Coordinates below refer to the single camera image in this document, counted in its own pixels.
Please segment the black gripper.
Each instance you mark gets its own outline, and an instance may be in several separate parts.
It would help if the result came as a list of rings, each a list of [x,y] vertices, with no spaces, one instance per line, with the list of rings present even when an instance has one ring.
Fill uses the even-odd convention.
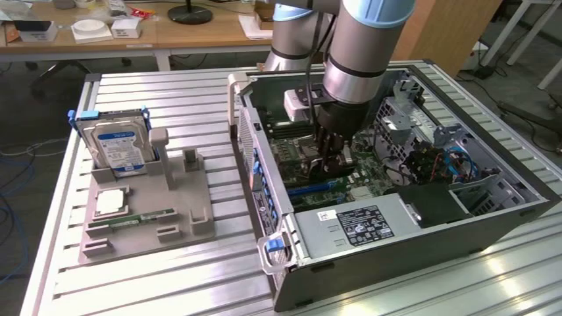
[[[317,135],[337,134],[351,138],[361,130],[369,103],[347,104],[339,101],[325,103],[318,107]]]

